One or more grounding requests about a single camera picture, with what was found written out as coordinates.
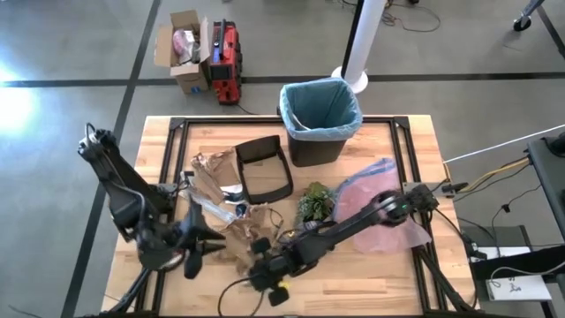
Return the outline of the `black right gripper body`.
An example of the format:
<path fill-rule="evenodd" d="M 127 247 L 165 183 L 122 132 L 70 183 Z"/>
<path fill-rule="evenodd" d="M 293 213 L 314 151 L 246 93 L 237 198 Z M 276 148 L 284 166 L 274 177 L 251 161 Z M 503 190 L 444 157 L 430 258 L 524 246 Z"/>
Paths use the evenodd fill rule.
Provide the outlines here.
<path fill-rule="evenodd" d="M 292 246 L 286 244 L 274 253 L 270 253 L 270 241 L 268 238 L 260 238 L 252 242 L 252 253 L 259 255 L 256 261 L 265 262 L 265 273 L 268 276 L 268 301 L 271 307 L 277 307 L 290 298 L 289 292 L 278 286 L 283 281 L 283 277 L 289 275 L 294 269 L 292 260 Z"/>

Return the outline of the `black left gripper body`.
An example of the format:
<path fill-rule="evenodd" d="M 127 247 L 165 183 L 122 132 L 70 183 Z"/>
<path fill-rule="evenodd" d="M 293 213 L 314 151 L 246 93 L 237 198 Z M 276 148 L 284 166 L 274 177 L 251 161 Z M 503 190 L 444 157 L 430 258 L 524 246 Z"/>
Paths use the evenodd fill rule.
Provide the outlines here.
<path fill-rule="evenodd" d="M 177 241 L 177 247 L 188 252 L 185 260 L 184 275 L 187 279 L 194 279 L 202 268 L 202 236 L 206 229 L 202 207 L 198 202 L 190 201 L 188 213 L 178 225 L 178 229 L 181 235 Z"/>

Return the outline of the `clear plastic wrapper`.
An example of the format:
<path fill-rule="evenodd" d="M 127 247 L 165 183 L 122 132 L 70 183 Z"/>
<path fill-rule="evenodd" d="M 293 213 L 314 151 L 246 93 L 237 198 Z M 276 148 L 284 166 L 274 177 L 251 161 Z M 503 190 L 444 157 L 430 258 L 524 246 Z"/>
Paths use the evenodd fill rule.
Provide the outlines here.
<path fill-rule="evenodd" d="M 201 207 L 217 218 L 221 219 L 226 225 L 233 223 L 237 218 L 233 212 L 221 208 L 219 205 L 213 203 L 206 195 L 199 193 L 191 185 L 183 185 L 178 189 L 178 193 L 185 199 L 193 199 Z"/>

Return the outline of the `brown paper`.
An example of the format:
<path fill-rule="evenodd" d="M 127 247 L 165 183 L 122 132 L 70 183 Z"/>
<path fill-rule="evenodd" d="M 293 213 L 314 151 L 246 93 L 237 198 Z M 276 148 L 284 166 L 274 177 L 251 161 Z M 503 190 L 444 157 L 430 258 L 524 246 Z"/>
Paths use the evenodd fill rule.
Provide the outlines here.
<path fill-rule="evenodd" d="M 229 224 L 222 234 L 226 238 L 223 255 L 235 263 L 235 271 L 244 276 L 256 260 L 252 243 L 267 238 L 273 243 L 284 224 L 283 216 L 269 204 L 247 206 L 245 214 Z"/>

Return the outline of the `blue foil snack packet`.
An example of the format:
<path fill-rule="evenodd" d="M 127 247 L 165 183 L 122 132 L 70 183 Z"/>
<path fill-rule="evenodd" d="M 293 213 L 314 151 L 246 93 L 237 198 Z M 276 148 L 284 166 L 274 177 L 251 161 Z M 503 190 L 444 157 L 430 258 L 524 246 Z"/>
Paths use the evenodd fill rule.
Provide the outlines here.
<path fill-rule="evenodd" d="M 246 215 L 248 203 L 242 185 L 227 185 L 221 187 L 224 202 L 235 207 L 235 214 L 238 218 Z"/>

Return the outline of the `black trash bin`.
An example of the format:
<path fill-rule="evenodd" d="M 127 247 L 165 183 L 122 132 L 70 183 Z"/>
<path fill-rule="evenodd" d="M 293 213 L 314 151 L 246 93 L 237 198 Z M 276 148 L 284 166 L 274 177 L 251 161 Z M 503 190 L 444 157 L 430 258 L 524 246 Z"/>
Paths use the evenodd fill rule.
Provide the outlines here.
<path fill-rule="evenodd" d="M 287 139 L 291 161 L 297 167 L 315 166 L 336 161 L 345 143 L 349 140 L 302 141 L 293 139 L 288 132 Z"/>

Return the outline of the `blue trash bag liner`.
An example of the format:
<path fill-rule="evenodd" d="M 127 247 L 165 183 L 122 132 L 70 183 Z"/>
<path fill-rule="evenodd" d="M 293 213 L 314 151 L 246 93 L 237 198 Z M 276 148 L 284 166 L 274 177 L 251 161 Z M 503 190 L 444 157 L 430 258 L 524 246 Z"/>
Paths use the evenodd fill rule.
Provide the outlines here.
<path fill-rule="evenodd" d="M 283 86 L 279 110 L 287 132 L 295 140 L 347 140 L 363 123 L 358 98 L 340 78 Z"/>

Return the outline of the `pink plastic bag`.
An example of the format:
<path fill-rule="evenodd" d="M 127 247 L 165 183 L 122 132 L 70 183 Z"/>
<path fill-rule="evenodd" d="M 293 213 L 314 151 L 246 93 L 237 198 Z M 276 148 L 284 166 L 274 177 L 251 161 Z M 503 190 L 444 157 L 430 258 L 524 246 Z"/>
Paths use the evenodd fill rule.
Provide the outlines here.
<path fill-rule="evenodd" d="M 382 158 L 345 179 L 335 190 L 332 220 L 341 223 L 357 214 L 377 194 L 400 187 L 396 163 Z M 410 216 L 397 226 L 370 226 L 352 237 L 356 250 L 367 254 L 400 253 L 432 241 L 427 231 Z"/>

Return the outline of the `pink bag in box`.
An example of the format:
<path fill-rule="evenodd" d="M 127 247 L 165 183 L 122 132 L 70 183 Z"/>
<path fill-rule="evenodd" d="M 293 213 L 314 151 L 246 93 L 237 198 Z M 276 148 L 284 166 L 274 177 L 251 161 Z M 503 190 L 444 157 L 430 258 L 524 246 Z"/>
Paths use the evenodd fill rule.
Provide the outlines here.
<path fill-rule="evenodd" d="M 177 29 L 173 33 L 173 49 L 180 64 L 191 61 L 194 43 L 195 40 L 191 30 Z"/>

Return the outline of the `green artificial succulent plant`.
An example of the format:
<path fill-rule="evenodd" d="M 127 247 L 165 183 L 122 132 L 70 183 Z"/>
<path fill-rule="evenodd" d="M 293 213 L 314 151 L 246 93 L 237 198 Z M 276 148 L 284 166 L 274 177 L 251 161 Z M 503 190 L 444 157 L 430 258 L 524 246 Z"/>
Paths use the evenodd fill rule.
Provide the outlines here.
<path fill-rule="evenodd" d="M 335 205 L 334 192 L 320 182 L 312 182 L 298 201 L 295 224 L 325 221 Z"/>

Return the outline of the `red tool case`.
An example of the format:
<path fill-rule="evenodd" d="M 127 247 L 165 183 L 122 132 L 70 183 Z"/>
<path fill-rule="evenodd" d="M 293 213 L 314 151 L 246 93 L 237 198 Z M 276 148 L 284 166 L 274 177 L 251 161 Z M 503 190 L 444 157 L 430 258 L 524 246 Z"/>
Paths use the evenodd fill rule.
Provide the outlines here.
<path fill-rule="evenodd" d="M 216 21 L 209 61 L 210 79 L 221 105 L 239 104 L 242 95 L 243 54 L 233 21 Z"/>

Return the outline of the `open cardboard box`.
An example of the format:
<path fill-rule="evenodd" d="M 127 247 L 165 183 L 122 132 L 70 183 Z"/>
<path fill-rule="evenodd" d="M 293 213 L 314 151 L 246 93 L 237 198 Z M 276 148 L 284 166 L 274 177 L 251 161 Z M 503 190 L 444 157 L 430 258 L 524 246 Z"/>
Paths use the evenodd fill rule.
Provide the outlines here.
<path fill-rule="evenodd" d="M 207 18 L 199 19 L 195 10 L 173 12 L 170 23 L 159 26 L 154 45 L 154 64 L 169 71 L 186 94 L 196 94 L 209 88 L 208 60 L 210 40 Z M 192 59 L 180 64 L 173 49 L 172 36 L 177 29 L 191 30 L 195 40 Z"/>

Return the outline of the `white paper sheet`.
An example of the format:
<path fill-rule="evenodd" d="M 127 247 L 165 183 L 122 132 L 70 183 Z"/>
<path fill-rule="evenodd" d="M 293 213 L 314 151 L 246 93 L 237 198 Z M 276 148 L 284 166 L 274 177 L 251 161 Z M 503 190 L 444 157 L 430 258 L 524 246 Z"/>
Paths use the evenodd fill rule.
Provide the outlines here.
<path fill-rule="evenodd" d="M 546 301 L 551 294 L 541 276 L 518 276 L 486 280 L 491 301 Z"/>

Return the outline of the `white pole with round base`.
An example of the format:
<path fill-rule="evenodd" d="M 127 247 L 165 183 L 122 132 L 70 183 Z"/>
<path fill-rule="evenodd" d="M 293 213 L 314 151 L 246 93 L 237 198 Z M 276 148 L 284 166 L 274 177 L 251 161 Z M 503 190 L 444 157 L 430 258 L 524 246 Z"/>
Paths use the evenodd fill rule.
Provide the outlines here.
<path fill-rule="evenodd" d="M 342 65 L 331 76 L 342 78 L 355 94 L 368 86 L 365 70 L 387 0 L 357 0 Z"/>

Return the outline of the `black side desk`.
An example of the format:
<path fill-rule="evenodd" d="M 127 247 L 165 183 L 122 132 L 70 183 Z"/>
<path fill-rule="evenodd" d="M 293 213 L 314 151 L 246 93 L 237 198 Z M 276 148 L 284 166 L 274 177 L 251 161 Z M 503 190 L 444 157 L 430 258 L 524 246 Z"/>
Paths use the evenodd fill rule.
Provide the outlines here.
<path fill-rule="evenodd" d="M 522 254 L 496 257 L 471 265 L 479 280 L 518 276 L 541 276 L 554 281 L 565 298 L 565 132 L 543 137 L 527 145 L 527 153 L 538 176 L 563 242 L 552 247 Z"/>

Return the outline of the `black caster wheel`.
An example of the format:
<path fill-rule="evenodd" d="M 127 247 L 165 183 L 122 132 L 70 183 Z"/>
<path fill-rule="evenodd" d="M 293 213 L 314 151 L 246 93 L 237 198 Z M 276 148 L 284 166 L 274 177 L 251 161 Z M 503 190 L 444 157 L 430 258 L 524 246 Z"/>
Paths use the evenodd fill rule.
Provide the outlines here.
<path fill-rule="evenodd" d="M 531 15 L 546 0 L 529 0 L 529 3 L 521 10 L 520 16 L 514 20 L 513 29 L 516 32 L 522 32 L 531 26 Z"/>

